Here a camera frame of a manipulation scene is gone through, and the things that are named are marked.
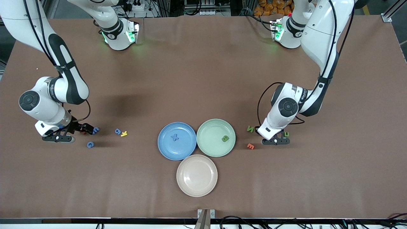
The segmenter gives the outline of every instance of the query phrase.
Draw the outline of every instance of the tabletop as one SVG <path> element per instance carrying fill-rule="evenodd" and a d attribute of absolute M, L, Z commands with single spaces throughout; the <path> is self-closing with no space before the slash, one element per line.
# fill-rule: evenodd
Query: tabletop
<path fill-rule="evenodd" d="M 317 65 L 301 48 L 274 43 L 246 17 L 134 19 L 138 44 L 114 51 L 92 20 L 50 20 L 90 88 L 94 136 L 72 144 L 41 140 L 20 95 L 57 72 L 46 56 L 16 42 L 0 82 L 0 216 L 386 218 L 407 212 L 407 65 L 392 25 L 355 16 L 320 112 L 293 125 L 289 145 L 261 145 L 247 132 L 276 81 L 312 89 Z M 269 112 L 274 89 L 260 103 Z M 76 118 L 86 103 L 66 104 Z M 163 157 L 160 130 L 175 121 L 195 131 L 229 122 L 236 145 L 211 158 L 218 169 L 204 197 L 177 185 L 180 161 Z M 120 137 L 116 128 L 127 131 Z M 95 147 L 87 148 L 89 141 Z M 246 146 L 251 143 L 254 150 Z M 193 154 L 202 154 L 196 148 Z"/>

